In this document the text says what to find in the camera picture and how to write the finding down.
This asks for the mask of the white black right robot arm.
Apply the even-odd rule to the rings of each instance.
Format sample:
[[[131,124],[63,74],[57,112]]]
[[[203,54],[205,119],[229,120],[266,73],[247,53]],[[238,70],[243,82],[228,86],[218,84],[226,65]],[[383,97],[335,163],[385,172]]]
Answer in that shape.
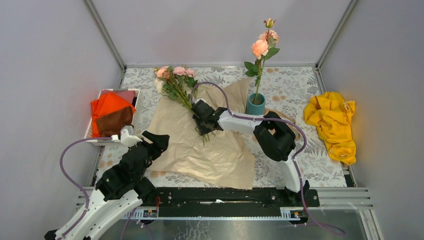
[[[287,201],[299,206],[307,199],[305,183],[295,163],[296,156],[307,145],[306,135],[299,126],[281,119],[273,111],[266,115],[249,115],[231,112],[226,107],[213,109],[201,99],[192,103],[191,110],[201,135],[213,131],[233,131],[254,136],[263,153],[280,164],[288,190]]]

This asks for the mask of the peach kraft wrapping paper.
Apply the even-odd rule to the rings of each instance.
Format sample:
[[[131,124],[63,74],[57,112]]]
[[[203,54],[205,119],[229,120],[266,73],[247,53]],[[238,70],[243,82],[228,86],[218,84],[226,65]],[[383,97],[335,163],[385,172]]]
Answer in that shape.
[[[150,171],[178,173],[221,187],[253,188],[256,158],[240,133],[215,131],[209,141],[203,140],[192,113],[166,96],[158,100],[147,130],[170,136],[167,150]]]

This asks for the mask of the peach rose stem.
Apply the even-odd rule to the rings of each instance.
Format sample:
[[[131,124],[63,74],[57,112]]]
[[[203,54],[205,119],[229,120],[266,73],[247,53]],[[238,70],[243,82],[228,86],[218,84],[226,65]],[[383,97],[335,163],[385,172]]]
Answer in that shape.
[[[261,33],[258,40],[256,40],[251,46],[252,54],[255,56],[255,62],[244,62],[244,67],[246,68],[245,75],[251,78],[255,77],[254,85],[256,87],[256,92],[253,100],[251,101],[254,105],[260,104],[259,87],[261,85],[265,62],[280,51],[280,49],[277,48],[280,37],[275,30],[272,30],[275,22],[276,20],[272,18],[263,21],[266,31]]]

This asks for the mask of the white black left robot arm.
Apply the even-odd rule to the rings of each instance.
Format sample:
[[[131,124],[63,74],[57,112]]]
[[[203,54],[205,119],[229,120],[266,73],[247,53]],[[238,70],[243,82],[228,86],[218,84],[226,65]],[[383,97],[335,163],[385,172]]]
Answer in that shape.
[[[128,129],[125,127],[120,134],[109,137],[112,142],[127,146],[128,150],[118,164],[103,173],[91,193],[66,173],[63,160],[59,160],[64,176],[81,190],[85,201],[63,227],[48,231],[44,239],[97,240],[128,212],[157,202],[157,189],[144,174],[167,150],[170,137],[144,131],[139,138],[130,135]]]

